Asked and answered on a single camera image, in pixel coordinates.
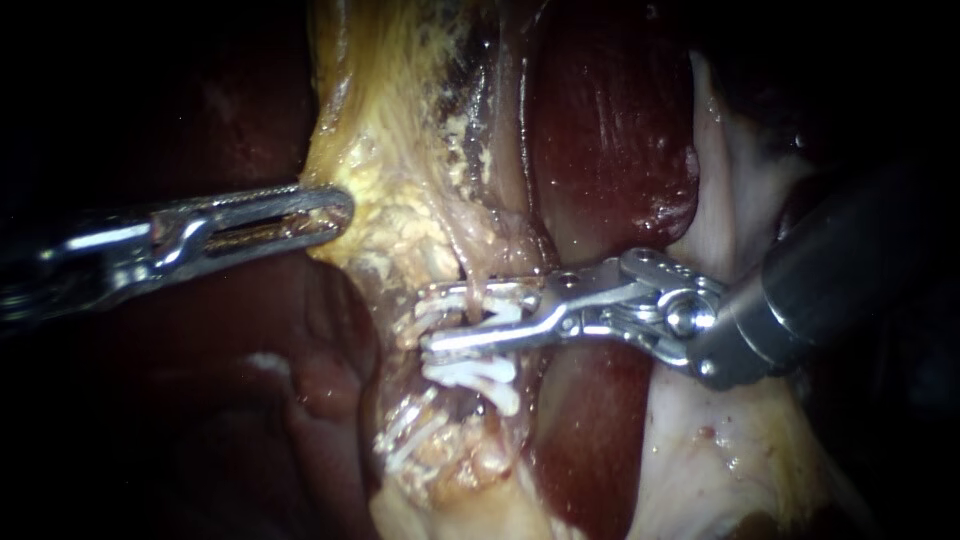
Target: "bipolar forceps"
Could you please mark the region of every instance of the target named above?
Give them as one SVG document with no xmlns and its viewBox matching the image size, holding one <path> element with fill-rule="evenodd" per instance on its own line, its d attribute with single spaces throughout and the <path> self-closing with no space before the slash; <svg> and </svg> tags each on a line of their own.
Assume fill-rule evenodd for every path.
<svg viewBox="0 0 960 540">
<path fill-rule="evenodd" d="M 0 246 L 0 337 L 253 259 L 327 243 L 349 195 L 296 184 L 85 212 Z"/>
</svg>

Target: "metal shaft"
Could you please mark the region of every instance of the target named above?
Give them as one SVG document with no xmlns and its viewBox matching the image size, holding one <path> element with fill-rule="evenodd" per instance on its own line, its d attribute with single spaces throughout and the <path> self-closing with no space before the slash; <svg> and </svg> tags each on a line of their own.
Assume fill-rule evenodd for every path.
<svg viewBox="0 0 960 540">
<path fill-rule="evenodd" d="M 843 187 L 731 288 L 714 326 L 688 344 L 694 375 L 724 390 L 788 373 L 919 285 L 947 247 L 938 172 L 911 156 L 838 175 Z"/>
</svg>

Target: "reddish organ surface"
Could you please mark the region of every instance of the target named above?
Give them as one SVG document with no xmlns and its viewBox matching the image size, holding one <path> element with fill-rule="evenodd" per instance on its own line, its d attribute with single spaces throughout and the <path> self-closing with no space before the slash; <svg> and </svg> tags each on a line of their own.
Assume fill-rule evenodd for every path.
<svg viewBox="0 0 960 540">
<path fill-rule="evenodd" d="M 564 263 L 663 247 L 697 201 L 687 49 L 653 7 L 581 4 L 548 20 L 530 101 L 540 210 Z"/>
<path fill-rule="evenodd" d="M 568 346 L 540 387 L 530 462 L 557 515 L 623 538 L 637 498 L 652 361 L 626 345 Z"/>
</svg>

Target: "silver metal jaw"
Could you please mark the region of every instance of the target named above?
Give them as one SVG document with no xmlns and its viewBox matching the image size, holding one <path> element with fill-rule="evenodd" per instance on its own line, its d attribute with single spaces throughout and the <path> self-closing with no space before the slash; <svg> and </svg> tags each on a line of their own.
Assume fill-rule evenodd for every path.
<svg viewBox="0 0 960 540">
<path fill-rule="evenodd" d="M 295 184 L 81 215 L 2 246 L 0 337 L 329 242 L 352 217 L 346 193 Z"/>
<path fill-rule="evenodd" d="M 539 301 L 519 322 L 436 331 L 420 341 L 425 355 L 488 355 L 606 338 L 686 367 L 686 342 L 712 326 L 725 289 L 643 248 L 579 271 L 553 272 L 542 281 Z"/>
</svg>

